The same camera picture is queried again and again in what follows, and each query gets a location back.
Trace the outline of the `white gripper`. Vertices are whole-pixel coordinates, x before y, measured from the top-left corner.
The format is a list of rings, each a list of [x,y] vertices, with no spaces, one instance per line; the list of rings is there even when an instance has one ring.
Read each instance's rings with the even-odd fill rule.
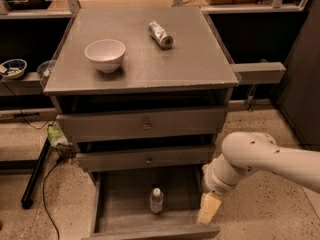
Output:
[[[197,222],[208,225],[222,204],[219,196],[226,196],[248,174],[245,169],[233,166],[223,154],[205,164],[202,171],[202,186],[208,193],[202,194]]]

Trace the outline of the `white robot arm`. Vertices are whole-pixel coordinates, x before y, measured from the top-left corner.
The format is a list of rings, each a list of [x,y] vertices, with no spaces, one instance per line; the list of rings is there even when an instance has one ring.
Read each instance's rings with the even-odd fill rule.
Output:
[[[231,133],[222,141],[221,151],[202,167],[199,224],[208,225],[220,208],[222,198],[258,170],[320,192],[320,154],[316,151],[280,147],[271,135],[261,132]]]

